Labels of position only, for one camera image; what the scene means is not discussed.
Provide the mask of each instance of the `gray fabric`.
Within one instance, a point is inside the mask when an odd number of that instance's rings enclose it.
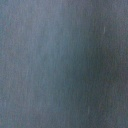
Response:
[[[0,128],[127,128],[127,51],[127,0],[0,0]]]

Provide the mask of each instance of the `gray surface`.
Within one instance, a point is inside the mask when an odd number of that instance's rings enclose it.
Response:
[[[0,0],[0,128],[127,128],[127,51],[127,0]]]

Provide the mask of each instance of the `textured background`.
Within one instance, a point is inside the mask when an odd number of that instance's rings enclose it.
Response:
[[[0,0],[0,128],[127,128],[127,77],[127,0]]]

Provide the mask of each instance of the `blue-gray background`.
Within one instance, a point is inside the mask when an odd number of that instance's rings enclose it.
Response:
[[[127,128],[127,54],[127,0],[0,0],[0,128]]]

